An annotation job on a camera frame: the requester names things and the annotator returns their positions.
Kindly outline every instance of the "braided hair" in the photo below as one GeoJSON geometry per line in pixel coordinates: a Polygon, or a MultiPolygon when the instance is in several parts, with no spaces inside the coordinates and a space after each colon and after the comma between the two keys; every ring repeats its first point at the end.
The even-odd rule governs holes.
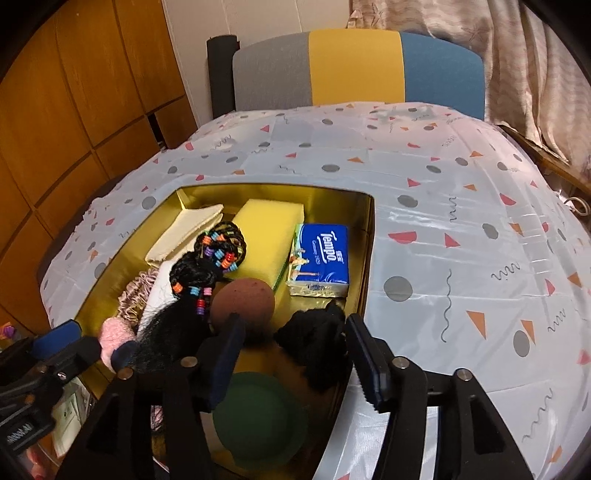
{"type": "Polygon", "coordinates": [[[246,242],[232,222],[203,232],[193,252],[185,253],[170,270],[176,300],[164,306],[143,331],[133,358],[135,369],[163,371],[184,356],[195,355],[212,335],[209,307],[212,291],[224,273],[234,271],[246,256],[246,242]]]}

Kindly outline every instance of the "yellow sponge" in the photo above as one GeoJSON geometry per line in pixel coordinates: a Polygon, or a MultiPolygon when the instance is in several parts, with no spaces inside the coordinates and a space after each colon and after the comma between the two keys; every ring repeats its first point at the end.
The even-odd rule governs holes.
{"type": "Polygon", "coordinates": [[[275,289],[290,253],[296,225],[304,221],[304,206],[251,199],[232,221],[246,240],[246,258],[228,277],[258,278],[275,289]]]}

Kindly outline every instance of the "blue packaging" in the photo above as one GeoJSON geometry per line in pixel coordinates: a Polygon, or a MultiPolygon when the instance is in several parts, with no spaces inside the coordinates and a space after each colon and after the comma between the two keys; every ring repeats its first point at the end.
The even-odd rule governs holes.
{"type": "Polygon", "coordinates": [[[297,225],[287,285],[291,295],[346,297],[349,291],[347,227],[326,223],[297,225]]]}

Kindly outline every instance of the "beige towel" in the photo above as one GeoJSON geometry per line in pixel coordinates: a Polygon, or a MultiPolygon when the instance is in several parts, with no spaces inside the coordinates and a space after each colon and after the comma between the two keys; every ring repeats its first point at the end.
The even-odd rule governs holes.
{"type": "Polygon", "coordinates": [[[222,209],[223,205],[183,209],[152,246],[146,262],[157,267],[165,260],[177,261],[184,253],[192,251],[195,239],[222,220],[222,209]]]}

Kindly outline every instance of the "patterned sheet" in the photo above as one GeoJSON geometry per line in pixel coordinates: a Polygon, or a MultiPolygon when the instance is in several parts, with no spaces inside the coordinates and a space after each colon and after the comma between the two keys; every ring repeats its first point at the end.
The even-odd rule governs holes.
{"type": "MultiPolygon", "coordinates": [[[[560,471],[591,425],[591,241],[518,147],[446,107],[355,103],[204,125],[92,203],[42,283],[52,325],[76,315],[173,191],[233,181],[371,194],[372,334],[425,370],[471,369],[536,478],[560,471]]],[[[424,479],[437,439],[429,415],[424,479]]],[[[316,478],[371,478],[386,423],[353,374],[316,478]]]]}

